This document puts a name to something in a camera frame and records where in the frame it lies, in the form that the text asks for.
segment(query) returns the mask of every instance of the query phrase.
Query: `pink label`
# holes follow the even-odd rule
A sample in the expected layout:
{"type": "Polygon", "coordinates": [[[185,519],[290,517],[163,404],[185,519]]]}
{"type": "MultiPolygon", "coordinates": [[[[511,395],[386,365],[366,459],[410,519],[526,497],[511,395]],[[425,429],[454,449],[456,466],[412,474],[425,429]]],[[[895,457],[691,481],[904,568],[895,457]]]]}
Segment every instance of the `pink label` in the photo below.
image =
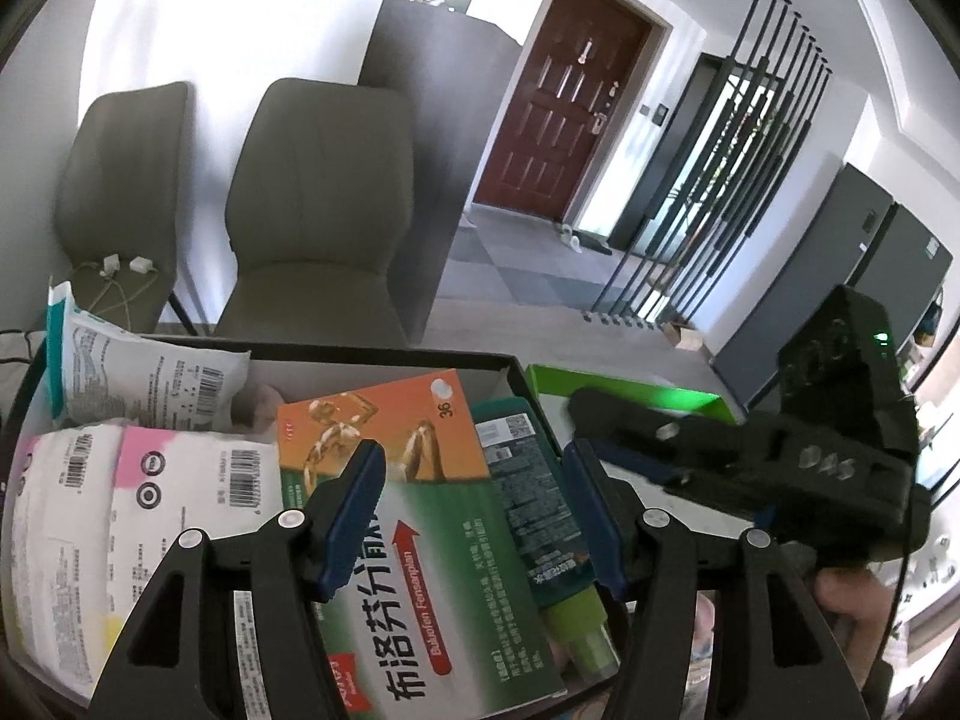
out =
{"type": "Polygon", "coordinates": [[[138,488],[151,476],[157,476],[166,464],[164,452],[174,437],[174,430],[128,427],[120,445],[114,488],[138,488]]]}

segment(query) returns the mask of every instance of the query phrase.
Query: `blue gripper pad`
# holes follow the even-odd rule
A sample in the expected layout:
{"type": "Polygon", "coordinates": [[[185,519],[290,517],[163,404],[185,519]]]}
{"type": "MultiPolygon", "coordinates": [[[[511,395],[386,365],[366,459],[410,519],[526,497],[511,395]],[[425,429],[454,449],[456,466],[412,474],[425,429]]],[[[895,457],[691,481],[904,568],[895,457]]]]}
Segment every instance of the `blue gripper pad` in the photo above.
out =
{"type": "Polygon", "coordinates": [[[570,442],[563,450],[563,475],[570,511],[587,540],[597,581],[611,591],[616,600],[629,600],[630,580],[623,563],[624,547],[629,529],[636,526],[616,500],[611,479],[587,442],[570,442]]]}
{"type": "Polygon", "coordinates": [[[357,555],[386,479],[387,457],[383,447],[365,439],[353,452],[343,473],[337,479],[317,485],[307,502],[306,511],[312,514],[313,509],[320,514],[320,519],[328,519],[323,512],[336,512],[332,520],[328,520],[325,533],[317,533],[325,538],[325,561],[317,581],[325,602],[333,598],[353,575],[357,555]]]}

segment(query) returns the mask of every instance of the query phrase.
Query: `refrigerator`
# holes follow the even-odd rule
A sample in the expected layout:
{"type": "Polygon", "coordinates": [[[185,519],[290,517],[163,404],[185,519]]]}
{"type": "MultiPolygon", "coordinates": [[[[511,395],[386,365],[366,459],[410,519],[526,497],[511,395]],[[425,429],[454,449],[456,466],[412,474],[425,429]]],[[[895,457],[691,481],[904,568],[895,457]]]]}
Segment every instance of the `refrigerator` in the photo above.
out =
{"type": "Polygon", "coordinates": [[[952,255],[909,210],[844,165],[773,284],[713,359],[744,408],[776,410],[776,354],[837,284],[881,303],[899,349],[941,287],[952,255]]]}

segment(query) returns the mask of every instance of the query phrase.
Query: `white charger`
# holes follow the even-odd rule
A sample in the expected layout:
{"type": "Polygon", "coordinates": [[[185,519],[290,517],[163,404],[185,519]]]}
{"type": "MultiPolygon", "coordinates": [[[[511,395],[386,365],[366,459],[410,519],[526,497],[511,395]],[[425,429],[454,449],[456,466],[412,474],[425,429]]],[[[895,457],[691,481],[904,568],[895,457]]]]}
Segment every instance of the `white charger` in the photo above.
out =
{"type": "Polygon", "coordinates": [[[111,254],[109,257],[104,257],[104,269],[100,271],[100,275],[104,278],[109,278],[117,273],[120,269],[120,255],[111,254]]]}
{"type": "Polygon", "coordinates": [[[134,257],[130,261],[130,270],[136,274],[148,274],[154,270],[154,261],[146,257],[134,257]]]}

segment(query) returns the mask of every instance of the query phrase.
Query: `door frame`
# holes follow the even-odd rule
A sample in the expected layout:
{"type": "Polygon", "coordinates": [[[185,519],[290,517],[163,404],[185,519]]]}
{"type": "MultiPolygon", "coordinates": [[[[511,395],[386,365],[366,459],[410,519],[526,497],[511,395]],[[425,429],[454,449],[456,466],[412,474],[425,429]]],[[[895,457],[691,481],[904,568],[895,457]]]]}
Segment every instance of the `door frame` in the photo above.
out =
{"type": "MultiPolygon", "coordinates": [[[[469,210],[473,206],[477,187],[480,185],[480,179],[483,177],[484,170],[487,169],[487,162],[490,160],[493,144],[500,134],[503,119],[507,114],[507,108],[514,99],[517,85],[520,84],[523,70],[526,68],[527,61],[530,59],[534,43],[536,42],[536,38],[539,37],[541,28],[544,26],[547,12],[553,5],[553,1],[554,0],[542,1],[534,23],[527,33],[526,40],[520,52],[520,58],[517,60],[517,66],[514,69],[514,74],[511,76],[510,83],[507,84],[503,100],[500,102],[500,109],[497,111],[490,136],[488,136],[487,144],[484,147],[483,156],[480,159],[480,164],[477,166],[476,175],[473,177],[473,183],[472,186],[470,186],[469,195],[467,196],[467,204],[464,206],[464,213],[469,213],[469,210]]],[[[650,35],[647,37],[646,42],[640,49],[640,53],[637,55],[634,66],[630,71],[630,76],[627,77],[627,82],[624,84],[620,102],[616,105],[616,108],[614,108],[613,114],[607,122],[603,134],[600,136],[596,146],[594,146],[593,153],[590,155],[589,161],[587,161],[587,167],[584,168],[577,188],[573,191],[570,203],[563,212],[563,224],[573,225],[575,221],[579,220],[580,215],[582,215],[589,196],[592,194],[601,176],[606,172],[608,165],[610,165],[613,151],[619,145],[626,125],[632,117],[637,114],[638,108],[640,108],[640,100],[643,92],[646,90],[647,82],[651,76],[651,70],[654,69],[656,62],[664,52],[667,40],[673,31],[672,25],[666,23],[661,16],[656,15],[656,13],[640,1],[616,1],[618,4],[626,7],[632,13],[637,14],[650,23],[650,35]]]]}

